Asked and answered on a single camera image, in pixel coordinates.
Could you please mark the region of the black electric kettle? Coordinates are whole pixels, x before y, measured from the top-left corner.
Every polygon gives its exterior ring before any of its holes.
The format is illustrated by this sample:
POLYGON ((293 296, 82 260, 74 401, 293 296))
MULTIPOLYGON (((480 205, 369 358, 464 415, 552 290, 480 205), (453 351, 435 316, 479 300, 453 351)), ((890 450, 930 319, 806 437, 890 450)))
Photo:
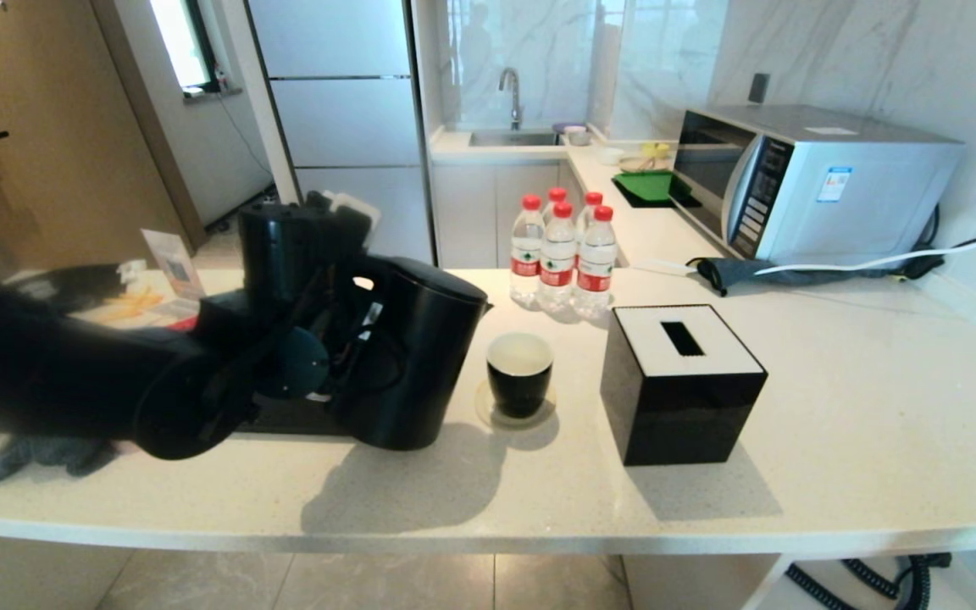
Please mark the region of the black electric kettle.
POLYGON ((358 355, 330 413, 353 439, 390 451, 437 440, 477 324, 491 309, 474 283, 421 260, 368 256, 352 277, 383 302, 373 340, 358 355))

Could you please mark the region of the black serving tray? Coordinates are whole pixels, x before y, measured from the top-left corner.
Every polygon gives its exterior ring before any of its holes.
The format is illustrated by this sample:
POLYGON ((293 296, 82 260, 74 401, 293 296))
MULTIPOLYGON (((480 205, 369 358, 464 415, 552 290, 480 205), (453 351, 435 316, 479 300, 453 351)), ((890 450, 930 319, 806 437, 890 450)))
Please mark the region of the black serving tray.
POLYGON ((254 397, 254 417, 236 429, 239 433, 348 437, 330 413, 328 402, 314 399, 254 397))

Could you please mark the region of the white base cabinet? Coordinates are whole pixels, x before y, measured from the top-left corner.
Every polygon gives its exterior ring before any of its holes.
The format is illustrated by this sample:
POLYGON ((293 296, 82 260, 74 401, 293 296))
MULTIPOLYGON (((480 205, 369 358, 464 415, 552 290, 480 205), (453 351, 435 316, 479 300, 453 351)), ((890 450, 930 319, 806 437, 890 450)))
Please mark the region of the white base cabinet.
POLYGON ((435 164, 431 186, 439 265, 446 269, 507 269, 526 194, 546 200, 547 191, 563 188, 574 206, 585 195, 567 161, 435 164))

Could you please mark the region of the clear round coaster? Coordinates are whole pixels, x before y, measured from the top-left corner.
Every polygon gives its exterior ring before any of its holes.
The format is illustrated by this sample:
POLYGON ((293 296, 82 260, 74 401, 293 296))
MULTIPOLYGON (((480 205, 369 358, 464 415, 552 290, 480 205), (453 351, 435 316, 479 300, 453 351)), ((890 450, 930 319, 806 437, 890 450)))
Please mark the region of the clear round coaster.
POLYGON ((491 391, 491 383, 483 380, 477 386, 474 406, 480 420, 492 428, 507 431, 525 431, 537 428, 549 421, 557 409, 557 389, 554 385, 547 387, 547 394, 534 414, 528 418, 514 418, 504 414, 496 405, 491 391))

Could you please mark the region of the small paper card sign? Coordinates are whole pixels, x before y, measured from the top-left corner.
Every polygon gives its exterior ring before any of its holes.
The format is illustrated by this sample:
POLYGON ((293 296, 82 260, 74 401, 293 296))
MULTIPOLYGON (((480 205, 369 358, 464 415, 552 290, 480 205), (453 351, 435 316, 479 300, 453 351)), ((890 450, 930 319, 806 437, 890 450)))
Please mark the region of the small paper card sign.
POLYGON ((175 295, 183 300, 202 300, 206 295, 204 286, 180 236, 146 229, 141 230, 141 235, 175 295))

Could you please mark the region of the black cup white inside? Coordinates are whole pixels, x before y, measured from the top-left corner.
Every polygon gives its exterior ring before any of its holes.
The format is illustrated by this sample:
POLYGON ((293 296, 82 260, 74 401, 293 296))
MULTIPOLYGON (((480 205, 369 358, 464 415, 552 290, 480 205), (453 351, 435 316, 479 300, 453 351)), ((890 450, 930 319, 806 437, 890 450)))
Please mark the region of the black cup white inside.
POLYGON ((485 351, 485 366, 496 408, 504 416, 528 419, 545 401, 554 355, 542 337, 526 332, 497 336, 485 351))

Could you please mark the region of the water bottles red caps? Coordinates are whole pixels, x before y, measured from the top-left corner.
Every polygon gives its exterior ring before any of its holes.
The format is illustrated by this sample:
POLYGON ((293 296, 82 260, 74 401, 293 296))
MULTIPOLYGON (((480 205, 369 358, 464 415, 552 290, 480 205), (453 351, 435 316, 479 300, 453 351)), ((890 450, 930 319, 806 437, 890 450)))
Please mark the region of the water bottles red caps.
POLYGON ((611 206, 593 206, 579 240, 573 308, 586 320, 600 317, 611 302, 611 284, 618 253, 612 220, 611 206))
POLYGON ((510 297, 531 308, 540 282, 540 251, 545 240, 545 221, 539 196, 526 194, 520 201, 510 236, 510 297))

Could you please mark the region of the steel kitchen sink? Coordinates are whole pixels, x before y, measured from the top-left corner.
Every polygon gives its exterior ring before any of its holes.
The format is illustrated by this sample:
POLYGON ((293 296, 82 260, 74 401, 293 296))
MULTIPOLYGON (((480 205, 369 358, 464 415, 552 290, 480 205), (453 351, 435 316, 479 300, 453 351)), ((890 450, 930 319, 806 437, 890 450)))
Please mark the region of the steel kitchen sink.
POLYGON ((559 147, 562 137, 552 131, 480 130, 469 138, 470 147, 559 147))

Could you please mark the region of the printed placemat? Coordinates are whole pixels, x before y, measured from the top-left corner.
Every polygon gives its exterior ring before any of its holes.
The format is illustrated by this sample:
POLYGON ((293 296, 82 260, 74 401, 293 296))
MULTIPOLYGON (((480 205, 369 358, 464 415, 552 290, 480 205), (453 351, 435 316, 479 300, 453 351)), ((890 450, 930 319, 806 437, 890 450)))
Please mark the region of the printed placemat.
POLYGON ((64 315, 117 329, 190 330, 200 302, 178 297, 146 260, 28 270, 5 281, 64 315))

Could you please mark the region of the chrome kitchen faucet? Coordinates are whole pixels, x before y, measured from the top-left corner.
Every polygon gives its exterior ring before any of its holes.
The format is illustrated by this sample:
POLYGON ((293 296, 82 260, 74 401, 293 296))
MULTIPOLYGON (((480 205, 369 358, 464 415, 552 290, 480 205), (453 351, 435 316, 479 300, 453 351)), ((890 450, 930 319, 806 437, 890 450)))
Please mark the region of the chrome kitchen faucet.
POLYGON ((523 105, 520 102, 520 77, 513 67, 504 67, 498 81, 500 92, 511 93, 510 128, 520 131, 523 124, 523 105))

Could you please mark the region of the window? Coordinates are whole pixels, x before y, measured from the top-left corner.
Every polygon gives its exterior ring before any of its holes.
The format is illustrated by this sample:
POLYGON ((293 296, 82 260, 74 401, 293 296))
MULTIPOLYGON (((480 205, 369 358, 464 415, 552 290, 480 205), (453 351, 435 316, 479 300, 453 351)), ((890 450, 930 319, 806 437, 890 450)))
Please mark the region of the window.
POLYGON ((148 0, 175 81, 186 99, 224 90, 224 73, 210 40, 201 0, 148 0))

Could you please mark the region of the green plastic tray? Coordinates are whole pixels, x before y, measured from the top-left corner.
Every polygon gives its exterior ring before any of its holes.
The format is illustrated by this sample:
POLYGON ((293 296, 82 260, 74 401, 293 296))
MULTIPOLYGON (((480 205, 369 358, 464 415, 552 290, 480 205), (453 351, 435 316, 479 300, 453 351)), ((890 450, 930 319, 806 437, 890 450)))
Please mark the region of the green plastic tray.
POLYGON ((653 208, 673 206, 690 197, 692 186, 675 176, 672 170, 634 171, 616 174, 613 184, 624 194, 631 206, 653 208))

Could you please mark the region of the black tissue box white top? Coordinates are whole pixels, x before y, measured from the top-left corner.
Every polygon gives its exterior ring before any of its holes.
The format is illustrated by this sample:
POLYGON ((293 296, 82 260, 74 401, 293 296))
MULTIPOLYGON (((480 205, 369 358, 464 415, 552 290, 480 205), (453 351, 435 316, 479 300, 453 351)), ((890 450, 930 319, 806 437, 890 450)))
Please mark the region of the black tissue box white top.
POLYGON ((712 305, 609 315, 600 395, 626 467, 724 463, 767 379, 712 305))

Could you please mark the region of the silver microwave oven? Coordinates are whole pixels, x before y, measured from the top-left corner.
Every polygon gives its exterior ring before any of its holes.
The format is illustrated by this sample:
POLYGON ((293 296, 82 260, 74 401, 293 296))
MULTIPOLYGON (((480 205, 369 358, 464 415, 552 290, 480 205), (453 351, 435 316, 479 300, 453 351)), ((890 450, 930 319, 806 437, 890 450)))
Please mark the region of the silver microwave oven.
POLYGON ((949 136, 836 109, 690 108, 673 201, 733 258, 857 265, 911 250, 964 151, 949 136))

